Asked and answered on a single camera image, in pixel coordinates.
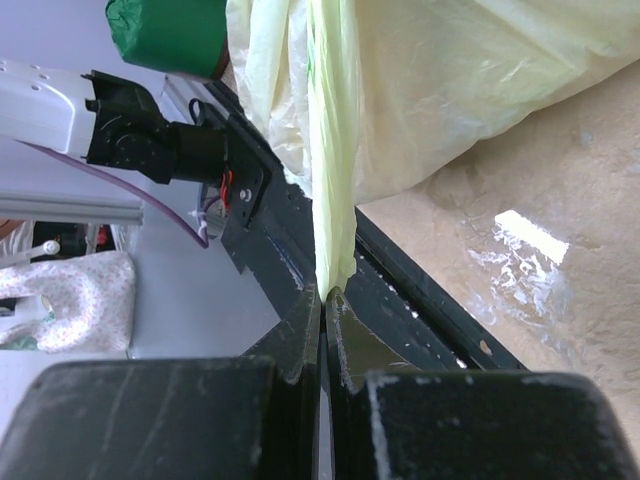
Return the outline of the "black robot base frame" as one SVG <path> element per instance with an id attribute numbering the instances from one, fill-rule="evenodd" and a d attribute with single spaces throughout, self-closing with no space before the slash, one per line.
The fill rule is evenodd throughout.
<path id="1" fill-rule="evenodd" d="M 233 148 L 227 174 L 230 211 L 221 243 L 239 271 L 249 270 L 276 312 L 289 313 L 294 287 L 314 280 L 311 202 L 285 180 L 266 141 L 246 120 L 223 82 L 202 85 L 171 76 L 166 94 L 197 124 L 226 134 Z M 422 369 L 521 370 L 523 364 L 371 220 L 351 209 L 352 273 L 344 294 L 358 319 Z"/>

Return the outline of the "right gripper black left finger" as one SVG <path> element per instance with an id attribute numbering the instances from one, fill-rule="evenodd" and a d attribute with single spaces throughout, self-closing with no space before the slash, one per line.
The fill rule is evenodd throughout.
<path id="1" fill-rule="evenodd" d="M 27 389 L 5 479 L 313 479 L 321 302 L 231 358 L 60 363 Z"/>

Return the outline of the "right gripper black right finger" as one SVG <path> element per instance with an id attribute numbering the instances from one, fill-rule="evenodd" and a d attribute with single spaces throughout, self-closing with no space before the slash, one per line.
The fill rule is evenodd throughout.
<path id="1" fill-rule="evenodd" d="M 604 394 L 558 372 L 417 369 L 334 289 L 325 304 L 339 479 L 635 479 Z"/>

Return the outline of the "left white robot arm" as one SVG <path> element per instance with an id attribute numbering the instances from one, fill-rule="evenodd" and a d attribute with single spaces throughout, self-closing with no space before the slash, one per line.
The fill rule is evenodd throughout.
<path id="1" fill-rule="evenodd" d="M 145 87 L 96 70 L 1 62 L 3 136 L 157 184 L 209 184 L 249 226 L 270 179 L 264 144 L 231 110 L 192 99 L 188 112 L 188 123 L 169 121 Z"/>

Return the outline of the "light green plastic bag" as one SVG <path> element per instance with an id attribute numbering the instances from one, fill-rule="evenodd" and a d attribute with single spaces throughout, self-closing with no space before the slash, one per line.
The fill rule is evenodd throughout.
<path id="1" fill-rule="evenodd" d="M 312 201 L 321 297 L 352 275 L 351 209 L 639 57 L 635 1 L 231 1 L 226 21 L 245 115 Z"/>

